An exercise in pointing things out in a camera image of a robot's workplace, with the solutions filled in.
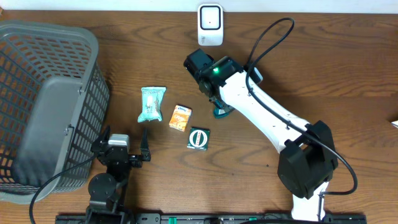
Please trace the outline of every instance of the white plug-in device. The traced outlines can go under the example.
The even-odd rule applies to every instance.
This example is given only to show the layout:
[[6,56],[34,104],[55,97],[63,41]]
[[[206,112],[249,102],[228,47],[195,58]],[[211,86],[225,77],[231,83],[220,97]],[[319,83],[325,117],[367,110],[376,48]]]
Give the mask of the white plug-in device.
[[223,8],[219,4],[201,4],[198,8],[198,43],[218,46],[223,43]]

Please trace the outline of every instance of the mint green packet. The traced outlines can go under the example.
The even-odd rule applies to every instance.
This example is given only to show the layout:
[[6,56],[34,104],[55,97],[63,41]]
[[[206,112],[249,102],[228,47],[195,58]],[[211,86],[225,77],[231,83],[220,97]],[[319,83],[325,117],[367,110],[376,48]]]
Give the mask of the mint green packet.
[[162,121],[160,104],[162,103],[166,87],[142,87],[142,113],[138,116],[138,122]]

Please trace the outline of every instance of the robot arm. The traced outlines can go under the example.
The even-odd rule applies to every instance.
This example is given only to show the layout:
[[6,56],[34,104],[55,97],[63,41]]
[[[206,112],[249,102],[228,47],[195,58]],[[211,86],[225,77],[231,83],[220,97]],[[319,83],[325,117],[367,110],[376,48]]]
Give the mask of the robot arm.
[[[202,93],[209,97],[217,108],[234,108],[247,117],[271,141],[280,154],[278,176],[293,193],[294,208],[292,217],[299,220],[317,221],[325,216],[324,192],[333,171],[337,168],[337,158],[326,149],[306,139],[298,131],[289,128],[260,105],[246,86],[246,71],[229,57],[218,62],[201,49],[190,54],[184,62],[185,68],[199,84]],[[311,125],[308,121],[292,114],[264,93],[253,81],[262,80],[259,72],[253,72],[249,85],[256,96],[278,115],[300,129],[327,143],[334,150],[333,138],[328,126],[319,121]]]
[[[237,72],[229,77],[225,81],[226,85],[220,87],[220,97],[227,105],[237,109],[256,125],[256,127],[271,141],[277,152],[280,153],[285,148],[286,140],[290,139],[293,141],[301,134],[287,127],[285,123],[263,108],[253,97],[249,96],[245,78],[245,71],[242,73]],[[303,130],[307,130],[305,125],[309,124],[308,121],[299,118],[283,108],[269,95],[264,93],[251,78],[249,78],[249,84],[263,103],[285,119],[290,120],[296,126]]]
[[[280,153],[285,149],[286,140],[294,141],[301,136],[299,132],[286,126],[281,120],[276,118],[273,114],[263,108],[253,97],[248,95],[248,89],[245,83],[246,72],[235,73],[229,77],[225,82],[225,86],[220,87],[220,97],[227,104],[241,112],[247,117],[258,129],[260,129],[271,143]],[[276,111],[285,119],[290,120],[294,125],[302,130],[307,130],[305,127],[309,124],[308,121],[299,118],[292,114],[272,99],[267,93],[264,93],[253,81],[249,78],[249,84],[253,88],[254,93],[263,103]],[[324,182],[319,186],[311,198],[299,198],[293,195],[293,210],[292,217],[297,220],[318,221],[318,206],[320,192],[326,190],[328,182]],[[325,216],[322,201],[321,219]]]

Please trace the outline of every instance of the wood grain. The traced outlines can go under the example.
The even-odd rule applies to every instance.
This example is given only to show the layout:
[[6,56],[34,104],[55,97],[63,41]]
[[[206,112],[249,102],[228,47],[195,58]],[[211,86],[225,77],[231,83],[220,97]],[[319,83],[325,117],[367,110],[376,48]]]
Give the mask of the wood grain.
[[[260,62],[261,88],[310,122],[326,122],[337,150],[355,169],[358,191],[327,196],[326,209],[364,213],[369,223],[396,223],[398,130],[389,122],[398,119],[398,16],[225,13],[223,45],[204,49],[214,58],[229,55],[244,63],[258,35],[285,16],[294,17],[296,26]],[[98,62],[112,89],[106,124],[113,133],[129,134],[133,151],[142,130],[149,130],[152,161],[132,171],[127,207],[164,213],[291,209],[272,144],[238,112],[215,120],[213,106],[182,66],[199,48],[195,13],[4,11],[1,19],[84,27],[97,36]],[[257,55],[288,26],[271,30]],[[137,123],[142,86],[167,87],[163,122]],[[207,152],[187,149],[188,132],[168,127],[176,104],[193,109],[188,128],[211,130]],[[91,176],[104,171],[95,162]],[[346,190],[351,184],[340,164],[328,190]],[[37,223],[53,223],[59,213],[84,212],[86,188],[37,203]],[[28,206],[2,202],[0,220],[27,223]]]

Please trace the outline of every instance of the orange snack box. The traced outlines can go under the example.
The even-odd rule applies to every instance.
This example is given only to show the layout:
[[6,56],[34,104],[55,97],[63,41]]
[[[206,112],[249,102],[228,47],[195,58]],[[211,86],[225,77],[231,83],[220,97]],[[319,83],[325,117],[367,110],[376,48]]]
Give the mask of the orange snack box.
[[175,106],[172,119],[169,126],[180,131],[185,131],[189,117],[191,117],[192,110],[184,106]]

